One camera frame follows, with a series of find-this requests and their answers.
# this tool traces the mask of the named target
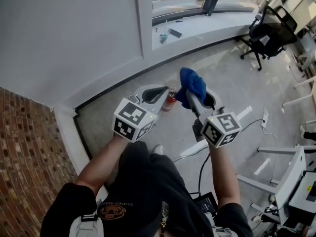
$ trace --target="desk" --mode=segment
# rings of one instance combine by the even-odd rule
[[[305,154],[302,147],[295,148],[276,148],[276,147],[259,147],[259,152],[263,153],[272,153],[272,154],[283,154],[283,155],[293,155],[293,159],[288,169],[286,170],[284,176],[280,181],[271,180],[271,183],[277,184],[276,187],[266,185],[250,178],[237,175],[239,181],[246,183],[252,187],[260,189],[264,192],[272,194],[276,199],[276,206],[279,210],[279,216],[274,216],[271,213],[265,214],[264,208],[251,204],[251,207],[259,210],[261,213],[265,214],[269,218],[279,222],[283,225],[288,216],[285,214],[284,206],[289,202],[289,197],[294,191],[295,186],[301,180],[303,176],[303,171],[306,170]]]

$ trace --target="printed shirt logo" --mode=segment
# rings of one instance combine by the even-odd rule
[[[104,220],[120,219],[125,212],[126,209],[120,205],[107,205],[100,210],[100,218]]]

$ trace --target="black t-shirt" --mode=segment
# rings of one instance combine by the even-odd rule
[[[153,237],[162,220],[161,204],[169,206],[165,229],[175,237],[213,237],[211,224],[195,205],[184,181],[166,156],[139,159],[119,170],[109,195],[98,208],[104,235]],[[48,210],[41,229],[42,237],[67,237],[72,222],[97,209],[93,191],[86,186],[65,184]],[[253,237],[239,204],[223,206],[214,219],[216,226],[227,227],[239,237]]]

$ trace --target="office chair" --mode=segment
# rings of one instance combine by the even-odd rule
[[[270,6],[265,6],[262,16],[257,15],[255,20],[249,27],[250,40],[241,40],[251,49],[240,56],[243,60],[245,55],[254,52],[256,55],[259,68],[262,70],[259,54],[262,59],[277,56],[283,50],[284,46],[296,42],[297,38],[294,34],[297,23],[292,16],[282,7],[278,6],[272,9]]]

